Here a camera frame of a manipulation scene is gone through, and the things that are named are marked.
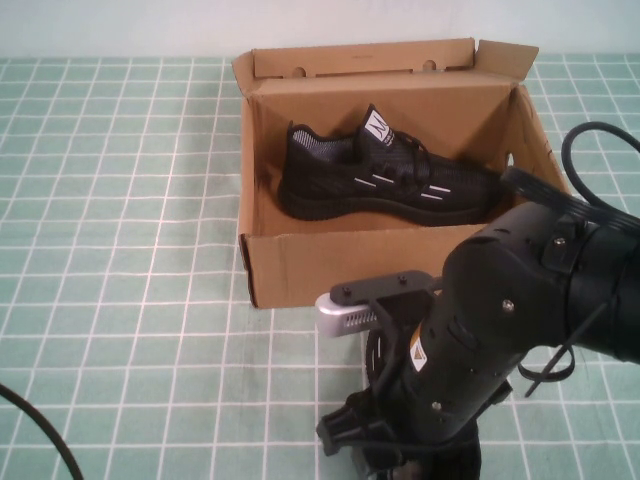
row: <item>black cable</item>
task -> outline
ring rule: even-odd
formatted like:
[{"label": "black cable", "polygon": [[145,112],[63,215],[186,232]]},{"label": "black cable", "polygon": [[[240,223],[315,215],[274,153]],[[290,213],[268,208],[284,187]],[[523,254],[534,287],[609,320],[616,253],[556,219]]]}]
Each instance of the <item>black cable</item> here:
[{"label": "black cable", "polygon": [[[610,306],[610,303],[601,303],[593,312],[589,314],[586,320],[582,322],[580,326],[575,330],[575,332],[573,332],[571,336],[567,339],[567,341],[564,342],[564,344],[560,347],[560,350],[558,350],[556,354],[553,356],[553,358],[549,360],[549,363],[547,363],[547,365],[544,367],[542,372],[539,374],[535,374],[534,378],[530,379],[530,380],[533,380],[534,382],[531,385],[531,387],[529,387],[529,390],[527,390],[527,392],[524,394],[525,398],[529,398],[541,383],[559,381],[559,380],[553,380],[553,379],[550,380],[550,378],[552,378],[552,375],[554,375],[551,373],[551,370],[553,370],[553,367],[557,365],[557,363],[560,361],[560,359],[563,357],[563,355],[567,351],[571,353],[571,365],[569,365],[568,369],[562,370],[561,372],[557,372],[556,375],[560,374],[560,376],[562,376],[566,373],[566,371],[569,371],[569,375],[573,373],[573,370],[576,366],[576,357],[573,353],[573,348],[571,347],[578,341],[578,339],[582,336],[582,334],[587,331],[587,329],[600,317],[602,312],[604,312],[609,306]],[[520,370],[520,374],[522,375],[522,370],[520,369],[520,367],[521,366],[518,365],[518,370]]]},{"label": "black cable", "polygon": [[569,177],[569,180],[571,181],[573,186],[576,188],[578,193],[582,195],[585,200],[587,200],[587,202],[597,207],[620,211],[603,201],[596,194],[594,194],[589,189],[589,187],[584,184],[584,182],[578,175],[578,172],[576,172],[575,167],[573,166],[573,160],[571,159],[571,146],[573,145],[574,140],[578,137],[578,135],[594,130],[615,135],[625,143],[631,145],[636,149],[638,153],[640,153],[640,142],[631,134],[625,132],[621,128],[604,122],[586,122],[572,128],[569,133],[567,133],[567,136],[564,137],[564,140],[562,142],[562,150],[560,152],[560,156],[562,157],[562,165],[564,166],[567,177]]},{"label": "black cable", "polygon": [[554,211],[640,237],[640,220],[598,198],[580,179],[571,158],[571,147],[578,135],[587,131],[603,131],[627,142],[640,153],[640,142],[620,128],[603,122],[587,122],[572,128],[562,142],[562,165],[567,177],[589,203],[561,192],[540,178],[517,167],[508,167],[502,181],[523,197]]},{"label": "black cable", "polygon": [[73,480],[83,480],[82,472],[80,471],[80,467],[76,462],[76,459],[73,457],[71,450],[64,442],[60,434],[54,428],[53,425],[47,420],[44,415],[42,415],[33,405],[31,405],[28,401],[18,395],[16,392],[11,390],[10,388],[5,387],[0,383],[0,396],[4,397],[9,402],[13,403],[16,407],[26,413],[31,420],[36,422],[36,424],[42,429],[44,434],[49,437],[53,446],[56,447],[62,460],[67,465],[69,469],[69,473],[71,473],[71,478]]},{"label": "black cable", "polygon": [[[533,393],[535,388],[537,388],[540,383],[562,382],[562,381],[566,380],[567,378],[569,378],[573,374],[573,371],[576,369],[576,355],[575,355],[572,347],[568,347],[567,351],[571,355],[571,363],[569,363],[569,366],[567,368],[563,368],[562,370],[560,370],[558,372],[552,372],[551,369],[549,369],[548,373],[546,373],[546,374],[544,373],[544,371],[543,372],[534,372],[533,370],[529,370],[527,367],[525,367],[521,363],[518,364],[518,371],[520,372],[520,375],[522,375],[522,377],[526,378],[527,380],[531,380],[532,382],[536,382],[531,387],[531,388],[533,388],[533,390],[530,389],[531,393],[529,393],[529,395],[525,395],[525,398],[531,396],[531,394]],[[563,355],[564,355],[564,351],[562,352],[562,355],[560,355],[560,357],[558,358],[558,361],[560,361],[560,358]],[[554,361],[552,363],[552,365],[551,365],[551,368],[555,367],[557,363],[558,363],[557,361]]]}]

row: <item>shoe sole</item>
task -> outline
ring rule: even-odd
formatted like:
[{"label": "shoe sole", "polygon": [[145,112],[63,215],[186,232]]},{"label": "shoe sole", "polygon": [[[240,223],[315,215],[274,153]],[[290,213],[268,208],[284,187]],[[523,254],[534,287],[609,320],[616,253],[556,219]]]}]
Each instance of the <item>shoe sole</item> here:
[{"label": "shoe sole", "polygon": [[484,223],[491,209],[473,208],[455,212],[430,212],[381,198],[347,198],[340,200],[310,200],[278,187],[278,200],[290,216],[298,220],[329,220],[356,212],[387,213],[425,227],[473,225]]}]

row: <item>white stripe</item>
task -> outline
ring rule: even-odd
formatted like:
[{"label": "white stripe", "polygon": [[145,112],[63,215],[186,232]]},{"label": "white stripe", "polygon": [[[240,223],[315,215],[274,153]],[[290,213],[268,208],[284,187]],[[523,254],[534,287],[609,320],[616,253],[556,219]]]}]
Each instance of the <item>white stripe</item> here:
[{"label": "white stripe", "polygon": [[449,190],[448,188],[434,187],[433,185],[429,185],[429,188],[431,190],[438,190],[439,192],[451,193],[451,190]]},{"label": "white stripe", "polygon": [[354,180],[355,180],[356,182],[360,182],[360,183],[364,183],[365,185],[369,185],[370,187],[375,187],[375,186],[376,186],[376,185],[375,185],[375,183],[369,183],[369,182],[366,182],[366,181],[361,180],[361,179],[359,179],[359,178],[354,178]]},{"label": "white stripe", "polygon": [[433,198],[434,200],[442,200],[442,197],[436,197],[435,195],[429,195],[428,193],[421,193],[420,195],[427,198]]},{"label": "white stripe", "polygon": [[378,180],[384,180],[385,182],[394,183],[394,181],[391,180],[390,178],[384,178],[384,177],[381,177],[380,175],[375,175],[375,174],[372,174],[371,176],[373,178],[377,178]]}]

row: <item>shoe logo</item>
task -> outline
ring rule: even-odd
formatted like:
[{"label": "shoe logo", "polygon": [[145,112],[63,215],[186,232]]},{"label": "shoe logo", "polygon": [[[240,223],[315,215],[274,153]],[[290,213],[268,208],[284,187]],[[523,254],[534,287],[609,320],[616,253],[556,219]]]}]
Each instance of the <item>shoe logo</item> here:
[{"label": "shoe logo", "polygon": [[393,142],[393,132],[382,116],[375,110],[371,111],[371,115],[369,115],[369,119],[367,120],[364,128],[387,146],[391,145],[391,142]]}]

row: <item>cutting mat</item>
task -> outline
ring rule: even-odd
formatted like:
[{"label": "cutting mat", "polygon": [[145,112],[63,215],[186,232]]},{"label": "cutting mat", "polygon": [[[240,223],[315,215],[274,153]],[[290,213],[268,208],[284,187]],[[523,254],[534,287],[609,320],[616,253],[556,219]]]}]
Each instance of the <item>cutting mat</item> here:
[{"label": "cutting mat", "polygon": [[[640,136],[640,55],[541,55],[526,85],[556,154],[588,119]],[[253,310],[236,248],[240,93],[222,58],[0,60],[0,382],[88,479],[350,479],[319,415],[364,384],[361,337]],[[587,184],[640,215],[640,158],[576,144]],[[547,349],[532,352],[541,367]],[[480,420],[483,479],[637,479],[640,368],[588,352]],[[0,404],[0,479],[66,479]]]}]

